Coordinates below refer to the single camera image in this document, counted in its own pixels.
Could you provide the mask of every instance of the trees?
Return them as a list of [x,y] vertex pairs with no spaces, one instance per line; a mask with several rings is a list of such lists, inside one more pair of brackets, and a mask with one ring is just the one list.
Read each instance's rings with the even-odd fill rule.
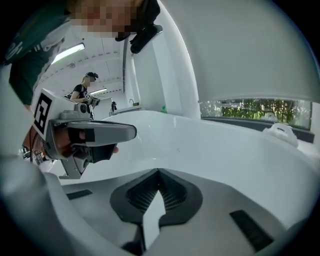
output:
[[201,117],[229,117],[260,120],[273,113],[278,122],[309,129],[311,103],[303,100],[235,99],[200,104]]

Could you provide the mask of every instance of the white curved structure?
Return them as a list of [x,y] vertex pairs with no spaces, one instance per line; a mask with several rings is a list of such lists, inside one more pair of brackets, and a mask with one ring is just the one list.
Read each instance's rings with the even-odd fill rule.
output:
[[162,0],[194,69],[200,102],[280,98],[320,101],[311,49],[272,1]]
[[[259,131],[153,111],[106,119],[135,125],[138,134],[118,145],[109,161],[89,164],[74,184],[165,168],[221,182],[274,214],[289,228],[306,218],[318,197],[315,164],[299,150]],[[60,162],[51,169],[61,175]]]

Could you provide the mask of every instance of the green t-shirt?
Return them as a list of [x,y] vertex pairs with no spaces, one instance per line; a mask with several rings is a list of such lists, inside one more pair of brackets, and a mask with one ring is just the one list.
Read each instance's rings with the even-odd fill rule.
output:
[[48,3],[19,29],[4,56],[12,64],[9,82],[23,104],[31,105],[34,90],[60,50],[69,28],[67,0]]

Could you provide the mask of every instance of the greenery outside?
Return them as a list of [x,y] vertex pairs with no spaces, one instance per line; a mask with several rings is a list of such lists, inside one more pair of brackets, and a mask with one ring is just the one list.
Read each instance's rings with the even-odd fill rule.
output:
[[202,118],[241,118],[310,129],[311,103],[304,100],[233,99],[200,103]]

